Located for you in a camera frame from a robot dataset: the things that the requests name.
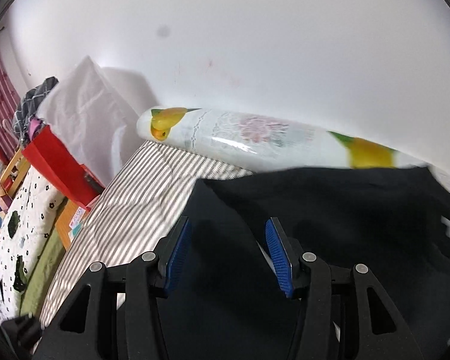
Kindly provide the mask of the black long-sleeve sweatshirt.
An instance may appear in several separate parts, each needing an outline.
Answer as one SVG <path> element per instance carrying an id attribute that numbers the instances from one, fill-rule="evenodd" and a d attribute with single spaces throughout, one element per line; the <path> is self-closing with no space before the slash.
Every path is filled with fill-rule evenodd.
<path id="1" fill-rule="evenodd" d="M 427 167 L 201 179 L 181 216 L 191 243 L 158 303 L 171 359 L 450 359 L 450 193 Z M 300 258 L 292 298 L 270 217 Z"/>

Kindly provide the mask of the wooden bed headboard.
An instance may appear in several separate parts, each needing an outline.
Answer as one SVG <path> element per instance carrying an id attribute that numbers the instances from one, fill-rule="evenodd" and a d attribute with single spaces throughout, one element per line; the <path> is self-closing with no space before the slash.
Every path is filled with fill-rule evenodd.
<path id="1" fill-rule="evenodd" d="M 17 190 L 30 168 L 21 150 L 18 150 L 6 166 L 0 177 L 0 228 L 11 206 Z"/>

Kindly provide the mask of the white black-dotted blanket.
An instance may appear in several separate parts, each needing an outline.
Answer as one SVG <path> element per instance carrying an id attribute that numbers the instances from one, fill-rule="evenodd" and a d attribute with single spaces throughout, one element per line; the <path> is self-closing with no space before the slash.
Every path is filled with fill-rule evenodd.
<path id="1" fill-rule="evenodd" d="M 51 182 L 29 168 L 0 228 L 0 323 L 19 316 L 63 200 Z"/>

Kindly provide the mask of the floral plastic rolled mat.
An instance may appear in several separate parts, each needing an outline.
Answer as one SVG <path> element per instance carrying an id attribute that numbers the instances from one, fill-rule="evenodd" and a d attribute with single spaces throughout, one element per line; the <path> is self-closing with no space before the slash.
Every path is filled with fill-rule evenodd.
<path id="1" fill-rule="evenodd" d="M 252 172 L 294 167 L 418 167 L 425 162 L 387 146 L 271 116 L 204 108 L 150 108 L 137 120 L 145 140 Z"/>

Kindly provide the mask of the grey plaid cloth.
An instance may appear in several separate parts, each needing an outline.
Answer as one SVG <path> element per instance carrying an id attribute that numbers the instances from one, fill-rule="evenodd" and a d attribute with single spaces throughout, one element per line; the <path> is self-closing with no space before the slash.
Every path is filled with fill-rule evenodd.
<path id="1" fill-rule="evenodd" d="M 29 136 L 32 119 L 40 104 L 58 83 L 56 77 L 48 77 L 42 84 L 30 89 L 17 104 L 12 118 L 12 131 L 20 147 L 25 148 L 32 140 Z"/>

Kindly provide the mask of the red paper shopping bag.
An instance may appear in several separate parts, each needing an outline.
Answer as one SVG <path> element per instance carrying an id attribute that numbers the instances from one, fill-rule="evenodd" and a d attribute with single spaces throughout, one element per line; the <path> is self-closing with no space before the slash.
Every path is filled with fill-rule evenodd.
<path id="1" fill-rule="evenodd" d="M 90 211 L 99 193 L 80 165 L 46 125 L 22 150 L 23 156 L 47 181 L 72 202 Z"/>

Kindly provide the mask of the wooden bedside table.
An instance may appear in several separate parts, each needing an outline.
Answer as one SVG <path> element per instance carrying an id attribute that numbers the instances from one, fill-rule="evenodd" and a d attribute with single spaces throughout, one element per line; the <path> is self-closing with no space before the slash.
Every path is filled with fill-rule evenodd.
<path id="1" fill-rule="evenodd" d="M 64 201 L 63 207 L 57 213 L 55 230 L 65 250 L 71 247 L 74 229 L 88 217 L 90 212 L 90 209 L 84 209 L 70 199 Z"/>

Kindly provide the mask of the white Miniso plastic bag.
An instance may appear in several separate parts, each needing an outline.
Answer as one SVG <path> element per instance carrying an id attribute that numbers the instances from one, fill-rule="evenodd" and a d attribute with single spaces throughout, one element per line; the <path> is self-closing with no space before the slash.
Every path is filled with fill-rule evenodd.
<path id="1" fill-rule="evenodd" d="M 86 56 L 54 86 L 37 116 L 107 186 L 142 145 L 137 120 L 157 103 L 139 72 L 100 67 Z"/>

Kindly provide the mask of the striped grey white quilt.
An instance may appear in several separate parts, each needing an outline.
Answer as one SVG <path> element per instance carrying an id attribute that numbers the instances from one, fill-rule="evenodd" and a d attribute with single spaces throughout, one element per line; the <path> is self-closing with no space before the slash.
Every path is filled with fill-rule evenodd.
<path id="1" fill-rule="evenodd" d="M 239 166 L 145 141 L 100 195 L 65 253 L 43 303 L 42 325 L 51 323 L 91 263 L 113 267 L 152 250 L 178 219 L 196 180 L 230 180 L 250 173 Z"/>

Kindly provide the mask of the green bed sheet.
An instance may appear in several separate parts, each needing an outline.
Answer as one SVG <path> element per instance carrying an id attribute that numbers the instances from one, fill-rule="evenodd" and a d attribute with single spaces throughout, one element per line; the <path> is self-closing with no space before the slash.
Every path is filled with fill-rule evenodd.
<path id="1" fill-rule="evenodd" d="M 42 254 L 34 267 L 27 290 L 22 296 L 20 315 L 32 314 L 39 317 L 49 286 L 65 255 L 65 247 L 56 228 L 51 232 Z"/>

